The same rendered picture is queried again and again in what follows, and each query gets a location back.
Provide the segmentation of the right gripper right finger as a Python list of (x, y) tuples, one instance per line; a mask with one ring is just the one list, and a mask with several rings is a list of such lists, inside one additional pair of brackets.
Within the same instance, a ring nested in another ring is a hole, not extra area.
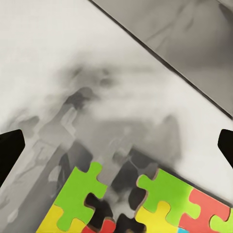
[(233, 131), (222, 129), (218, 138), (217, 145), (233, 168)]

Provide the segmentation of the jigsaw puzzle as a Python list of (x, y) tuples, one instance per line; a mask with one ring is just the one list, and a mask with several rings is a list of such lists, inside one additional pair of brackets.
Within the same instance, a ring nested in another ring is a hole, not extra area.
[[(113, 233), (116, 222), (111, 217), (104, 218), (100, 229), (90, 224), (96, 208), (86, 204), (89, 193), (101, 199), (107, 190), (98, 180), (102, 170), (98, 162), (87, 173), (74, 167), (36, 233)], [(142, 233), (233, 233), (233, 208), (161, 168), (152, 180), (140, 175), (136, 186), (146, 190), (134, 213), (144, 224)]]

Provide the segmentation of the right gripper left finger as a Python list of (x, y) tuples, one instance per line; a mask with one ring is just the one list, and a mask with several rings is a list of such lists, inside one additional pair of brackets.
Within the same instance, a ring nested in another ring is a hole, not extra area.
[(0, 188), (25, 148), (21, 129), (0, 134)]

